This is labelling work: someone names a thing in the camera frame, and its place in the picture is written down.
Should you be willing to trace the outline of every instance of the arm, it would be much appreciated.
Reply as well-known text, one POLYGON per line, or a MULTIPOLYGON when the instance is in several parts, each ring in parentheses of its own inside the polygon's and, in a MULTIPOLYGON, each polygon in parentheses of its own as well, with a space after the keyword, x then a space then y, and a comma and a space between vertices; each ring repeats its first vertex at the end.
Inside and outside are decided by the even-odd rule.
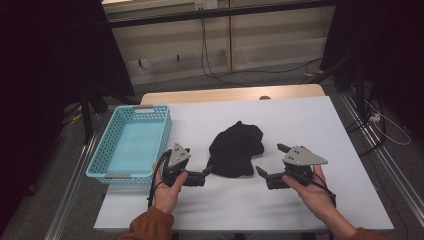
MULTIPOLYGON (((325 182, 325 177, 320 165, 313 166, 313 181, 324 184, 319 178, 325 182)), ((283 181, 293 188, 302 198, 308 209, 315 216, 324 222, 328 229, 334 234, 336 239, 387 239, 381 235, 370 233, 365 229, 356 229, 343 215, 335 208, 331 202, 330 196, 322 189, 312 184, 304 187, 296 179, 290 176, 283 176, 283 181)))
POLYGON ((168 240, 172 237, 172 224, 174 217, 171 215, 178 200, 181 186, 187 179, 187 172, 181 173, 175 183, 168 187, 162 183, 162 176, 155 176, 155 190, 153 206, 131 222, 130 232, 122 235, 118 240, 168 240))

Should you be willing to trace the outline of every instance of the person's left hand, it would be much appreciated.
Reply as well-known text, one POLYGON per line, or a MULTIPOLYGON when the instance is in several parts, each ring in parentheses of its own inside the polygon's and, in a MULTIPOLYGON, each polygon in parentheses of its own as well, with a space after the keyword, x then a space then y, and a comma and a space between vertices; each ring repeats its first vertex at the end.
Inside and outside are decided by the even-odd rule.
POLYGON ((161 210, 166 214, 171 214, 172 211, 174 211, 175 206, 177 205, 178 194, 180 193, 181 187, 186 181, 187 176, 187 172, 182 172, 177 177, 174 184, 169 187, 165 183, 163 183, 162 176, 158 171, 155 176, 155 186, 157 186, 157 184, 159 183, 160 185, 156 188, 155 195, 153 197, 153 206, 155 206, 157 209, 161 210))

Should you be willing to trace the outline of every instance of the hand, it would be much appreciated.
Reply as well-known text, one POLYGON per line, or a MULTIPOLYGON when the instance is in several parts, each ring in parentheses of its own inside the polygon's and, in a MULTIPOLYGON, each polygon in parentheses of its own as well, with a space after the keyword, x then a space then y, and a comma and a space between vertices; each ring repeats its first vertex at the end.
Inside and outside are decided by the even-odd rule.
MULTIPOLYGON (((155 164, 153 165, 153 171, 156 168, 156 164, 157 162, 155 162, 155 164)), ((153 197, 153 206, 155 206, 157 209, 161 210, 166 214, 171 214, 172 211, 174 211, 175 206, 177 205, 178 194, 180 193, 181 187, 186 181, 187 176, 187 172, 182 172, 177 177, 174 184, 169 187, 165 183, 163 183, 162 176, 158 172, 155 176, 155 186, 158 187, 156 188, 155 195, 153 197)))
MULTIPOLYGON (((322 172, 321 166, 314 165, 313 171, 319 177, 314 174, 312 181, 321 185, 325 185, 325 177, 322 172)), ((335 208, 333 203, 331 202, 330 196, 323 189, 312 184, 309 184, 305 187, 300 184, 296 179, 287 175, 283 176, 283 181, 299 194, 300 198, 302 198, 305 205, 309 208, 311 212, 315 214, 317 218, 321 219, 323 214, 335 208)))

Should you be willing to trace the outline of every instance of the black hat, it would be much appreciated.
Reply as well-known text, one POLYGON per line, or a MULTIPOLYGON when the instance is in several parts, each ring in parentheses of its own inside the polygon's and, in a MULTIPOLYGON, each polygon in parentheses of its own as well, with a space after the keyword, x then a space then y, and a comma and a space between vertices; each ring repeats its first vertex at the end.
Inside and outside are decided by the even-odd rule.
POLYGON ((252 176, 252 156, 264 152, 262 136, 257 126, 238 121, 216 136, 209 147, 211 157, 207 166, 213 165, 212 173, 223 177, 252 176))

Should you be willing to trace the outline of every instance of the person's right hand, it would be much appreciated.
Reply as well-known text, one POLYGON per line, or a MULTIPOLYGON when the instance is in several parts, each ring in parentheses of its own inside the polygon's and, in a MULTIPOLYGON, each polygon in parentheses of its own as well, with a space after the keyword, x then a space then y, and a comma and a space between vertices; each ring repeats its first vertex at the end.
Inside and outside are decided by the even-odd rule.
MULTIPOLYGON (((321 165, 314 165, 313 171, 319 176, 319 178, 322 179, 322 181, 324 181, 324 183, 315 174, 313 175, 312 180, 324 186, 325 177, 322 172, 321 165)), ((330 196, 323 189, 313 184, 309 184, 305 187, 296 179, 287 175, 283 176, 283 181, 299 194, 305 205, 315 214, 317 218, 322 220, 323 214, 328 213, 329 210, 335 208, 331 202, 330 196)))

